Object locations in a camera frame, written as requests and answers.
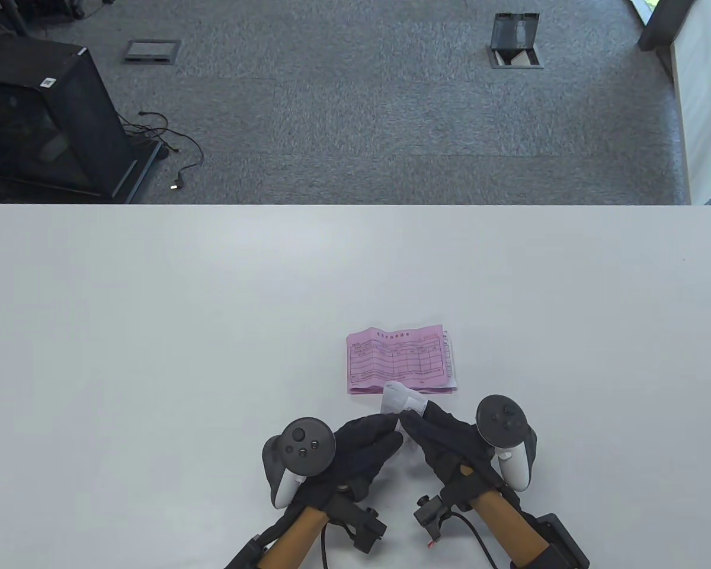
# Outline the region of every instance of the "black clamp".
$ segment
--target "black clamp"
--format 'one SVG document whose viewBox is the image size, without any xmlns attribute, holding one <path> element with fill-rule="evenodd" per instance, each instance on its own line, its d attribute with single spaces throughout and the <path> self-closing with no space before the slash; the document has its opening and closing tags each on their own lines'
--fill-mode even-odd
<svg viewBox="0 0 711 569">
<path fill-rule="evenodd" d="M 526 512 L 521 512 L 521 514 L 532 529 L 540 534 L 540 537 L 553 545 L 558 553 L 561 553 L 569 567 L 573 567 L 573 569 L 588 569 L 590 567 L 590 560 L 557 515 L 546 514 L 535 520 L 534 516 L 526 514 Z"/>
<path fill-rule="evenodd" d="M 461 512 L 468 512 L 472 509 L 469 501 L 490 489 L 490 482 L 477 472 L 459 477 L 458 480 L 445 485 L 440 490 L 439 496 L 432 499 L 429 499 L 429 496 L 421 496 L 416 502 L 418 510 L 413 513 L 413 517 L 422 528 L 426 529 L 432 542 L 438 542 L 441 537 L 440 526 L 450 517 L 451 507 L 457 506 Z"/>
<path fill-rule="evenodd" d="M 369 553 L 374 543 L 382 539 L 387 526 L 377 520 L 377 510 L 367 507 L 362 510 L 350 499 L 341 494 L 335 494 L 326 504 L 324 513 L 329 517 L 329 523 L 342 526 L 359 552 Z"/>
</svg>

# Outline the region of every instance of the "open floor outlet cover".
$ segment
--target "open floor outlet cover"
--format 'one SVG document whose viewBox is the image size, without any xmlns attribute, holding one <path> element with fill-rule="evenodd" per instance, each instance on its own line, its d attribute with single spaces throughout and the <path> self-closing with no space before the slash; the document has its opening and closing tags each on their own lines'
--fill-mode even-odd
<svg viewBox="0 0 711 569">
<path fill-rule="evenodd" d="M 123 62 L 136 65 L 173 65 L 181 40 L 131 40 Z"/>
<path fill-rule="evenodd" d="M 494 69 L 542 69 L 534 38 L 540 14 L 495 14 L 493 37 L 488 46 Z"/>
</svg>

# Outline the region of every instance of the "pink form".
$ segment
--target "pink form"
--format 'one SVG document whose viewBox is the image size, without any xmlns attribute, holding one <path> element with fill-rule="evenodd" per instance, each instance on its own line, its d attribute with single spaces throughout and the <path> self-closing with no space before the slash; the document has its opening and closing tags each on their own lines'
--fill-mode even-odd
<svg viewBox="0 0 711 569">
<path fill-rule="evenodd" d="M 350 334 L 348 393 L 382 393 L 385 382 L 401 382 L 424 393 L 449 391 L 442 325 L 387 333 L 369 328 Z"/>
</svg>

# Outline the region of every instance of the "black strap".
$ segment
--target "black strap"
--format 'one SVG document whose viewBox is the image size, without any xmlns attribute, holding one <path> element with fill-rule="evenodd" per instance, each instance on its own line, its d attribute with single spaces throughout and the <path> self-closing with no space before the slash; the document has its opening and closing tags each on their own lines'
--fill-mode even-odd
<svg viewBox="0 0 711 569">
<path fill-rule="evenodd" d="M 572 569 L 572 566 L 556 549 L 555 545 L 550 545 L 534 561 L 521 569 Z"/>
</svg>

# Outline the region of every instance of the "black computer case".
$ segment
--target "black computer case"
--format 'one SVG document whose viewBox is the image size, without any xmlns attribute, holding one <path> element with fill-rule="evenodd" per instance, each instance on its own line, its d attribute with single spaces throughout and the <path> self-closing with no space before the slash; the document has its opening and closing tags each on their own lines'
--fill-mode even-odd
<svg viewBox="0 0 711 569">
<path fill-rule="evenodd" d="M 87 48 L 0 36 L 0 178 L 110 198 L 135 165 Z"/>
</svg>

